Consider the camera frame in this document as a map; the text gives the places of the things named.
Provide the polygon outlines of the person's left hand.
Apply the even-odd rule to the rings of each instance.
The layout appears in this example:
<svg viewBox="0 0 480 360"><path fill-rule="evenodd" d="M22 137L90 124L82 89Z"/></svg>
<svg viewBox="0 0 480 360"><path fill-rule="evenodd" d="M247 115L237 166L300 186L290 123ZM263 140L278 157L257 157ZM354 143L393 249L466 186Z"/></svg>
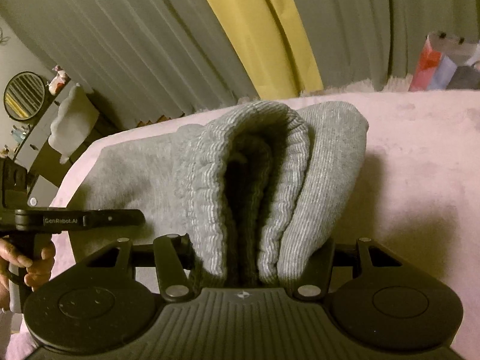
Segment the person's left hand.
<svg viewBox="0 0 480 360"><path fill-rule="evenodd" d="M1 308L10 309L10 289L7 278L10 264L26 269L24 283L32 289L38 290L51 278L51 272L55 264L56 249L52 240L41 250L41 257L32 260L21 254L6 238L1 238Z"/></svg>

